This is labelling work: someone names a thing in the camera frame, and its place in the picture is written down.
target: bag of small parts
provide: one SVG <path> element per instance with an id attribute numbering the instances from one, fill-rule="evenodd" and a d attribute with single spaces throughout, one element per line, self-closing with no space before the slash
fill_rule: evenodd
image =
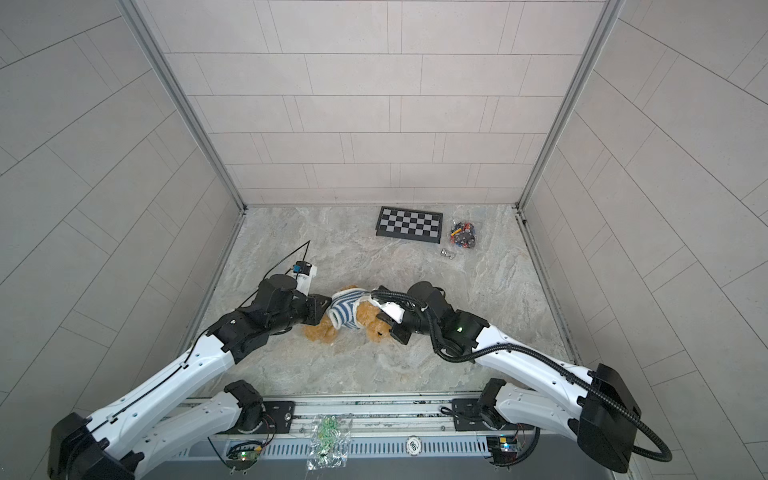
<path id="1" fill-rule="evenodd" d="M 451 243 L 457 247 L 475 248 L 475 245 L 477 244 L 475 225 L 466 220 L 453 220 L 450 239 Z"/>

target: white wall tile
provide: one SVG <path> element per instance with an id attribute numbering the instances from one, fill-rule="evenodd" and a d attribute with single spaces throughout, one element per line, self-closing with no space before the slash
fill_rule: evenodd
<path id="1" fill-rule="evenodd" d="M 699 263 L 654 296 L 741 439 L 764 439 L 768 386 L 743 373 L 768 368 L 766 346 Z"/>
<path id="2" fill-rule="evenodd" d="M 402 131 L 476 132 L 484 108 L 484 97 L 403 97 Z"/>
<path id="3" fill-rule="evenodd" d="M 299 113 L 299 105 L 296 103 L 296 97 L 292 95 L 284 95 L 283 102 L 286 105 L 291 128 L 295 132 L 303 132 L 304 123 L 301 120 L 301 113 Z"/>
<path id="4" fill-rule="evenodd" d="M 195 97 L 214 133 L 293 131 L 280 96 Z"/>
<path id="5" fill-rule="evenodd" d="M 32 363 L 17 388 L 0 406 L 5 433 L 0 463 L 9 478 L 29 478 L 45 450 L 30 449 L 50 442 L 51 428 L 68 415 L 107 348 L 64 329 L 56 333 Z"/>
<path id="6" fill-rule="evenodd" d="M 658 362 L 649 365 L 643 369 L 645 378 L 648 379 L 648 383 L 652 386 L 659 383 L 672 380 L 678 376 L 685 375 L 696 371 L 694 362 L 688 356 L 688 353 L 683 350 L 680 353 L 675 353 L 672 356 L 668 356 L 666 359 L 659 360 Z"/>
<path id="7" fill-rule="evenodd" d="M 147 207 L 147 212 L 149 212 L 155 220 L 160 222 L 160 225 L 162 225 L 163 228 L 168 231 L 168 233 L 174 237 L 179 234 L 179 230 L 181 230 L 181 228 L 176 225 L 174 219 L 170 218 L 170 215 L 166 214 L 165 210 L 163 210 L 162 207 L 157 204 L 157 202 L 152 202 L 149 204 L 149 207 Z"/>
<path id="8" fill-rule="evenodd" d="M 227 245 L 227 240 L 229 240 L 230 235 L 232 234 L 232 229 L 239 216 L 240 211 L 238 210 L 237 205 L 235 205 L 233 200 L 229 200 L 227 204 L 224 205 L 223 212 L 214 225 L 214 229 L 210 233 L 208 240 L 205 242 L 205 246 L 200 252 L 200 256 L 197 258 L 197 262 L 194 264 L 192 272 L 190 273 L 190 279 L 192 279 L 200 288 L 207 288 L 213 278 L 219 257 L 221 256 L 224 247 Z"/>
<path id="9" fill-rule="evenodd" d="M 643 370 L 632 355 L 632 348 L 627 343 L 624 332 L 618 322 L 611 322 L 594 334 L 594 342 L 598 346 L 602 363 L 619 372 L 627 384 L 632 396 L 643 413 L 643 422 L 659 435 L 670 449 L 680 448 L 677 438 L 662 411 L 654 391 L 648 385 Z M 653 444 L 645 435 L 635 437 L 635 445 L 652 449 Z"/>
<path id="10" fill-rule="evenodd" d="M 259 15 L 261 33 L 264 35 L 264 40 L 266 41 L 266 49 L 270 53 L 282 52 L 283 47 L 280 45 L 280 37 L 277 35 L 270 3 L 267 0 L 255 0 L 253 5 L 256 7 L 256 13 Z"/>
<path id="11" fill-rule="evenodd" d="M 435 134 L 352 134 L 359 164 L 431 163 Z"/>
<path id="12" fill-rule="evenodd" d="M 402 2 L 387 2 L 387 53 L 402 53 Z"/>
<path id="13" fill-rule="evenodd" d="M 145 213 L 85 290 L 75 309 L 119 330 L 173 241 L 157 220 Z"/>
<path id="14" fill-rule="evenodd" d="M 768 442 L 748 443 L 745 445 L 761 472 L 768 472 Z"/>
<path id="15" fill-rule="evenodd" d="M 260 164 L 261 157 L 250 134 L 209 134 L 225 164 Z"/>
<path id="16" fill-rule="evenodd" d="M 97 0 L 9 0 L 0 5 L 0 30 L 30 55 L 119 15 L 115 4 Z"/>
<path id="17" fill-rule="evenodd" d="M 64 218 L 67 224 L 80 232 L 80 234 L 95 243 L 97 247 L 101 248 L 105 253 L 112 254 L 114 249 L 118 248 L 118 242 L 109 236 L 109 234 L 103 231 L 96 223 L 93 223 L 90 218 L 86 217 L 77 208 L 72 209 Z"/>
<path id="18" fill-rule="evenodd" d="M 194 53 L 166 53 L 165 58 L 185 94 L 213 94 Z"/>
<path id="19" fill-rule="evenodd" d="M 89 190 L 45 146 L 0 177 L 0 279 L 32 252 Z"/>
<path id="20" fill-rule="evenodd" d="M 589 333 L 587 323 L 581 315 L 576 297 L 574 297 L 571 286 L 565 278 L 560 262 L 556 260 L 549 268 L 548 273 L 554 288 L 554 295 L 558 299 L 558 304 L 560 305 L 565 322 L 568 324 L 568 329 L 571 331 L 571 339 L 576 345 L 581 361 L 589 363 L 596 360 L 600 353 L 598 353 L 598 348 L 595 346 L 592 335 Z"/>
<path id="21" fill-rule="evenodd" d="M 155 203 L 182 227 L 215 175 L 202 152 L 196 150 L 160 190 Z"/>
<path id="22" fill-rule="evenodd" d="M 752 190 L 749 195 L 742 199 L 742 202 L 757 216 L 767 212 L 768 180 L 762 182 L 758 188 Z"/>
<path id="23" fill-rule="evenodd" d="M 768 228 L 661 130 L 627 172 L 719 285 L 768 260 Z"/>
<path id="24" fill-rule="evenodd" d="M 0 84 L 0 147 L 17 159 L 111 94 L 72 40 L 3 68 Z"/>
<path id="25" fill-rule="evenodd" d="M 760 471 L 701 375 L 693 372 L 661 383 L 654 387 L 654 393 L 680 439 L 696 478 L 760 480 Z M 711 449 L 719 449 L 723 454 L 712 456 Z"/>
<path id="26" fill-rule="evenodd" d="M 634 100 L 667 47 L 624 22 L 616 22 L 594 69 Z"/>
<path id="27" fill-rule="evenodd" d="M 183 337 L 180 333 L 183 333 L 189 326 L 200 305 L 203 294 L 203 289 L 195 282 L 192 280 L 187 281 L 184 289 L 181 290 L 179 300 L 174 304 L 174 308 L 165 320 L 163 329 L 157 335 L 152 350 L 147 355 L 147 359 L 141 367 L 133 387 L 139 386 L 157 373 L 159 369 L 165 367 L 172 359 L 176 358 L 181 337 Z"/>
<path id="28" fill-rule="evenodd" d="M 232 165 L 242 188 L 308 188 L 301 165 Z"/>
<path id="29" fill-rule="evenodd" d="M 123 84 L 120 82 L 120 80 L 118 80 L 118 77 L 114 74 L 107 61 L 104 60 L 104 57 L 101 56 L 101 53 L 99 52 L 98 48 L 96 48 L 96 45 L 94 45 L 94 42 L 92 42 L 88 37 L 88 33 L 86 31 L 80 35 L 74 36 L 72 40 L 74 40 L 74 43 L 78 44 L 78 47 L 83 52 L 83 55 L 85 55 L 91 65 L 93 65 L 101 77 L 101 80 L 104 80 L 104 83 L 107 84 L 110 90 L 116 92 L 123 88 Z"/>
<path id="30" fill-rule="evenodd" d="M 560 135 L 558 148 L 579 180 L 584 180 L 603 152 L 604 146 L 581 117 L 573 112 Z"/>
<path id="31" fill-rule="evenodd" d="M 496 54 L 509 5 L 504 2 L 405 2 L 402 4 L 402 52 Z"/>
<path id="32" fill-rule="evenodd" d="M 413 188 L 335 188 L 337 204 L 413 204 Z"/>
<path id="33" fill-rule="evenodd" d="M 88 37 L 123 85 L 150 69 L 147 58 L 123 18 L 89 30 Z"/>
<path id="34" fill-rule="evenodd" d="M 252 2 L 146 0 L 172 52 L 267 51 Z"/>
<path id="35" fill-rule="evenodd" d="M 501 97 L 491 131 L 545 134 L 561 102 L 560 97 Z"/>
<path id="36" fill-rule="evenodd" d="M 580 60 L 580 55 L 531 55 L 520 95 L 565 95 Z"/>
<path id="37" fill-rule="evenodd" d="M 552 194 L 584 249 L 605 225 L 605 219 L 567 162 L 552 185 Z"/>
<path id="38" fill-rule="evenodd" d="M 688 250 L 688 247 L 682 247 L 661 265 L 654 268 L 643 281 L 651 292 L 654 292 L 666 282 L 672 280 L 678 273 L 696 263 L 696 257 Z"/>
<path id="39" fill-rule="evenodd" d="M 489 188 L 485 203 L 515 204 L 520 201 L 522 194 L 522 188 Z"/>
<path id="40" fill-rule="evenodd" d="M 654 129 L 643 112 L 594 72 L 581 92 L 576 111 L 622 166 Z"/>
<path id="41" fill-rule="evenodd" d="M 400 187 L 466 187 L 468 164 L 402 164 Z"/>
<path id="42" fill-rule="evenodd" d="M 531 174 L 531 165 L 480 164 L 475 187 L 523 188 Z"/>
<path id="43" fill-rule="evenodd" d="M 637 108 L 640 108 L 641 110 L 645 108 L 645 105 L 650 100 L 651 95 L 656 93 L 656 89 L 659 88 L 659 84 L 662 80 L 664 80 L 664 77 L 667 76 L 667 72 L 669 72 L 670 68 L 672 68 L 672 65 L 674 65 L 675 60 L 677 60 L 677 57 L 679 56 L 680 54 L 671 48 L 664 50 L 664 54 L 661 55 L 661 60 L 659 60 L 659 62 L 656 64 L 656 67 L 654 67 L 654 70 L 650 73 L 650 77 L 648 77 L 648 79 L 643 84 L 643 87 L 640 89 L 640 93 L 638 93 L 637 97 L 635 97 L 635 99 L 632 101 L 635 105 L 637 105 Z"/>
<path id="44" fill-rule="evenodd" d="M 157 275 L 176 290 L 184 288 L 213 228 L 198 204 L 157 267 Z"/>
<path id="45" fill-rule="evenodd" d="M 95 410 L 131 391 L 136 376 L 152 349 L 157 334 L 174 304 L 148 286 L 125 325 L 101 360 L 77 407 Z"/>
<path id="46" fill-rule="evenodd" d="M 640 366 L 649 366 L 683 349 L 615 237 L 605 242 L 589 264 Z"/>
<path id="47" fill-rule="evenodd" d="M 11 392 L 107 258 L 60 223 L 0 285 L 5 332 L 0 337 L 4 358 L 0 390 Z"/>
<path id="48" fill-rule="evenodd" d="M 398 132 L 400 128 L 400 114 L 402 112 L 401 98 L 389 97 L 389 131 Z"/>
<path id="49" fill-rule="evenodd" d="M 766 31 L 768 4 L 683 0 L 653 2 L 640 23 L 651 37 L 727 78 Z"/>
<path id="50" fill-rule="evenodd" d="M 201 53 L 195 58 L 214 95 L 312 93 L 304 55 Z"/>
<path id="51" fill-rule="evenodd" d="M 258 190 L 267 205 L 334 204 L 332 188 L 264 188 Z"/>
<path id="52" fill-rule="evenodd" d="M 320 188 L 391 186 L 388 164 L 317 164 L 315 174 Z"/>
<path id="53" fill-rule="evenodd" d="M 386 2 L 271 2 L 283 52 L 386 53 Z"/>
<path id="54" fill-rule="evenodd" d="M 607 307 L 608 301 L 568 225 L 552 240 L 552 247 L 558 255 L 568 283 L 571 284 L 571 291 L 576 297 L 584 321 L 588 322 Z"/>
<path id="55" fill-rule="evenodd" d="M 480 120 L 480 130 L 478 130 L 478 132 L 487 134 L 491 131 L 491 126 L 493 125 L 493 117 L 496 115 L 497 105 L 498 105 L 498 97 L 485 98 L 485 108 L 483 109 L 483 112 L 482 112 L 482 119 Z"/>
<path id="56" fill-rule="evenodd" d="M 745 273 L 723 288 L 733 305 L 764 341 L 768 342 L 768 263 Z"/>
<path id="57" fill-rule="evenodd" d="M 0 30 L 0 58 L 2 58 L 6 64 L 24 58 L 22 51 L 19 50 L 16 45 L 13 45 L 13 42 L 5 36 L 2 30 Z"/>
<path id="58" fill-rule="evenodd" d="M 531 195 L 531 200 L 536 206 L 538 214 L 541 216 L 541 223 L 544 225 L 545 230 L 549 232 L 557 223 L 558 219 L 562 217 L 562 212 L 560 211 L 558 202 L 552 195 L 552 191 L 549 190 L 549 187 L 545 182 L 538 182 Z"/>
<path id="59" fill-rule="evenodd" d="M 119 242 L 171 175 L 160 155 L 144 140 L 85 196 L 78 210 Z"/>
<path id="60" fill-rule="evenodd" d="M 484 204 L 487 196 L 487 188 L 415 188 L 413 200 L 416 203 Z"/>
<path id="61" fill-rule="evenodd" d="M 343 164 L 338 134 L 263 134 L 275 164 Z"/>
<path id="62" fill-rule="evenodd" d="M 589 194 L 640 276 L 661 265 L 683 242 L 629 174 L 611 159 Z"/>
<path id="63" fill-rule="evenodd" d="M 421 67 L 421 55 L 306 56 L 315 95 L 418 95 Z"/>
<path id="64" fill-rule="evenodd" d="M 92 187 L 163 121 L 140 81 L 123 88 L 47 145 Z"/>
<path id="65" fill-rule="evenodd" d="M 675 61 L 644 112 L 737 197 L 768 178 L 768 105 L 692 61 Z"/>
<path id="66" fill-rule="evenodd" d="M 511 164 L 522 134 L 448 134 L 443 163 Z"/>
<path id="67" fill-rule="evenodd" d="M 339 134 L 339 138 L 341 140 L 341 150 L 344 153 L 344 163 L 345 164 L 354 164 L 355 163 L 355 149 L 352 145 L 352 134 Z"/>
<path id="68" fill-rule="evenodd" d="M 592 2 L 526 3 L 512 53 L 581 55 L 601 9 Z"/>
<path id="69" fill-rule="evenodd" d="M 423 95 L 517 95 L 527 55 L 424 55 Z"/>
<path id="70" fill-rule="evenodd" d="M 300 96 L 296 103 L 304 131 L 389 131 L 388 97 Z"/>
<path id="71" fill-rule="evenodd" d="M 609 306 L 603 308 L 597 315 L 587 320 L 587 328 L 592 334 L 616 319 L 614 311 Z"/>

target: blue and white striped sweater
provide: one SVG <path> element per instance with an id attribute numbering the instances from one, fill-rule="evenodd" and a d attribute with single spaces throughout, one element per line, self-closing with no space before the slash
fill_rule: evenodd
<path id="1" fill-rule="evenodd" d="M 345 326 L 353 330 L 361 329 L 362 325 L 356 318 L 357 306 L 367 295 L 368 291 L 363 288 L 350 288 L 334 294 L 331 297 L 331 307 L 328 309 L 328 317 L 331 319 L 333 328 L 338 330 Z"/>

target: ventilation grille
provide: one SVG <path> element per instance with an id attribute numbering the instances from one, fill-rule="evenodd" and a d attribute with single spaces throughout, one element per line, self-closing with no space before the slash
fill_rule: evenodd
<path id="1" fill-rule="evenodd" d="M 407 458 L 407 437 L 369 438 L 356 437 L 349 445 L 349 458 Z M 421 437 L 422 452 L 418 457 L 485 457 L 488 456 L 488 445 L 485 437 L 473 435 L 447 435 L 439 437 Z M 240 441 L 231 441 L 224 448 L 224 442 L 215 442 L 220 452 L 225 452 L 231 445 Z M 261 454 L 262 460 L 290 460 L 306 458 L 310 453 L 309 439 L 276 439 Z M 173 460 L 203 460 L 218 461 L 208 442 L 200 442 L 191 448 L 179 452 Z"/>

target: plastic bag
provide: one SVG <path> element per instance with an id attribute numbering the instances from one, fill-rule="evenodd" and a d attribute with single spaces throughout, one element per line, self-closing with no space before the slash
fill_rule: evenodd
<path id="1" fill-rule="evenodd" d="M 449 239 L 457 247 L 475 248 L 477 245 L 475 225 L 468 220 L 453 220 Z"/>
<path id="2" fill-rule="evenodd" d="M 318 415 L 312 422 L 310 453 L 306 469 L 346 466 L 352 441 L 352 418 L 343 415 Z"/>

